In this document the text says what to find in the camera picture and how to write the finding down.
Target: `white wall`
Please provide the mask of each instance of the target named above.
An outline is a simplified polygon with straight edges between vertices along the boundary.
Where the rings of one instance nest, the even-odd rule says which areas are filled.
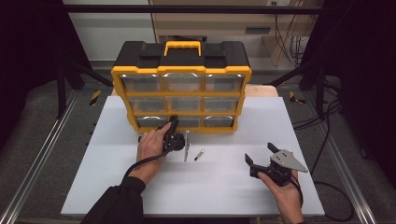
[[[64,0],[66,5],[148,5],[148,0]],[[155,43],[150,14],[69,13],[90,61],[116,61],[127,40]]]

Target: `hand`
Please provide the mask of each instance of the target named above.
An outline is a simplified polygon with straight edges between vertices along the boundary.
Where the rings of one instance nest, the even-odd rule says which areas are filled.
[[[149,133],[144,133],[137,146],[136,161],[163,153],[163,136],[170,127],[171,123],[169,122],[158,131],[151,130]],[[158,160],[148,161],[132,170],[129,176],[137,177],[147,185],[151,178],[160,170],[164,160],[165,156],[160,157]]]
[[[292,175],[298,179],[298,172],[291,171]],[[274,195],[277,209],[285,223],[300,223],[304,221],[301,212],[300,193],[291,183],[284,187],[278,186],[274,181],[263,173],[258,173],[259,178]]]

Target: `storage organizer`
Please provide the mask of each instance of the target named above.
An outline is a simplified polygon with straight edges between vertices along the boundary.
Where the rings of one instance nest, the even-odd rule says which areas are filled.
[[[230,133],[237,129],[251,69],[239,41],[127,41],[111,74],[137,132],[178,115],[179,132]]]

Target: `plastic drawer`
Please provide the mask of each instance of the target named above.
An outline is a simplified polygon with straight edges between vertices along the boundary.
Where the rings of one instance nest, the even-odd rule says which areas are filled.
[[[128,97],[134,112],[165,111],[163,97]]]
[[[176,111],[199,111],[201,109],[201,97],[166,97],[168,108]]]
[[[243,75],[205,75],[206,91],[241,91]]]
[[[199,116],[179,116],[178,127],[181,128],[198,128],[200,126],[201,117]]]
[[[163,75],[166,91],[200,91],[201,75],[194,73],[169,73]]]
[[[205,127],[232,127],[233,116],[207,116],[204,117]]]
[[[235,111],[238,105],[238,97],[204,97],[204,109],[212,111]]]
[[[161,78],[158,75],[121,75],[127,91],[161,91]]]
[[[143,128],[160,127],[163,126],[167,121],[167,117],[162,116],[136,116],[134,118],[137,120],[139,127]]]

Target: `white tabletop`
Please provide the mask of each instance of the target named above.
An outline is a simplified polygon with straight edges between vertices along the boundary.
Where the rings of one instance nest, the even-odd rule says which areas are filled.
[[[62,209],[63,215],[89,212],[110,186],[118,185],[135,162],[138,133],[128,123],[118,96],[109,96]],[[292,151],[306,167],[288,112],[279,97],[247,97],[235,133],[190,133],[190,153],[167,155],[160,172],[142,193],[147,217],[256,217],[278,214],[269,189],[249,176],[247,153],[268,165],[271,142]],[[205,154],[195,161],[202,150]],[[311,175],[299,173],[303,213],[324,215]]]

